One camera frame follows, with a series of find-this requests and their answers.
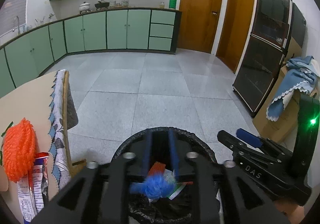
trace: green thermos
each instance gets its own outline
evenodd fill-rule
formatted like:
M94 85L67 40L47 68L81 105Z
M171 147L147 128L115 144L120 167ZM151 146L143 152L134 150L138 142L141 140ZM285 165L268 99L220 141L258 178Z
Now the green thermos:
M169 0L169 8L176 9L177 0Z

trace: trash can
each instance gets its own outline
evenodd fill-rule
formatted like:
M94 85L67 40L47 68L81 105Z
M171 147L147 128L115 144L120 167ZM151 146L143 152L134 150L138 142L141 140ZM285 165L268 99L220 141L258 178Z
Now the trash can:
M128 152L131 144L136 141L140 141L147 132L151 132L153 138L156 138L157 140L157 145L151 149L150 160L151 162L158 161L167 165L170 152L166 151L166 149L161 145L161 138L168 133L169 129L173 130L177 139L188 142L194 152L203 155L210 162L217 162L214 152L195 134L173 127L145 129L132 135L120 145L112 160L115 160L121 154ZM193 189L193 185L186 185L173 200L170 200L169 198L161 198L152 203L150 203L148 198L144 195L129 194L129 216L134 218L140 224L189 224L192 222Z

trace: countertop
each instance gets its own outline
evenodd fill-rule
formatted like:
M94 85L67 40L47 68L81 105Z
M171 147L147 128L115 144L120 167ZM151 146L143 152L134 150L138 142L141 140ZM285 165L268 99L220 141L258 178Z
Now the countertop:
M148 10L159 10L159 11L169 11L169 12L180 12L179 10L175 10L175 9L168 9L168 8L156 8L156 7L120 7L120 8L110 8L110 9L106 9L106 10L101 10L101 11L91 11L91 12L88 12L88 13L84 13L84 14L77 14L77 15L74 15L74 16L71 16L71 17L67 17L67 18L64 18L64 19L60 19L60 20L56 20L56 21L53 21L53 22L50 22L50 23L46 23L46 24L43 24L43 25L40 25L40 26L37 26L35 28L32 28L31 30L25 32L25 33L22 33L20 35L17 35L16 37L12 38L11 40L7 41L6 43L4 43L3 45L0 46L0 49L2 49L3 47L5 47L6 45L8 45L9 43L17 40L18 38L28 34L28 33L31 33L32 31L35 31L39 28L42 28L44 26L47 26L47 25L51 25L51 24L54 24L54 23L58 23L58 22L61 22L61 21L64 21L64 20L68 20L68 19L71 19L71 18L74 18L74 17L79 17L79 16L85 16L85 15L89 15L89 14L94 14L94 13L100 13L100 12L106 12L106 11L113 11L113 10L131 10L131 9L148 9Z

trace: doorway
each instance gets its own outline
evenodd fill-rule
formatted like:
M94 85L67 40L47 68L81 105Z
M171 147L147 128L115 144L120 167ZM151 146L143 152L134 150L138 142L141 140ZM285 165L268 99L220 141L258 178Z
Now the doorway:
M178 47L211 53L222 0L181 0Z
M238 67L252 18L254 0L228 0L216 56L234 73Z

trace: faucet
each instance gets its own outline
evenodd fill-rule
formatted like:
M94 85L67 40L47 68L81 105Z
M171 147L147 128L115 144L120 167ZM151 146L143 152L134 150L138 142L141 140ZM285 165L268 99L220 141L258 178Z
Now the faucet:
M19 22L19 17L18 16L16 16L14 18L12 31L14 32L14 22L16 21L16 18L18 19L18 35L20 35L20 22Z

